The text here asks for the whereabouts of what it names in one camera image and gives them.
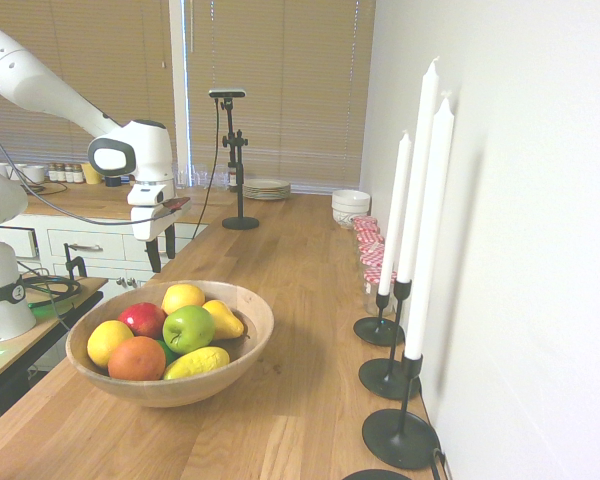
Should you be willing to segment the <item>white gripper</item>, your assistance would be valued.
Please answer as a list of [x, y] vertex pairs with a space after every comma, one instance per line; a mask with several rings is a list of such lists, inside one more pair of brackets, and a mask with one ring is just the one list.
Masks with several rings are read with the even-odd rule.
[[132, 206], [131, 221], [134, 237], [145, 241], [151, 269], [160, 273], [162, 263], [156, 238], [164, 231], [166, 255], [169, 260], [176, 256], [175, 225], [177, 212], [172, 212], [163, 203], [176, 197], [173, 180], [162, 182], [136, 182], [127, 196]]

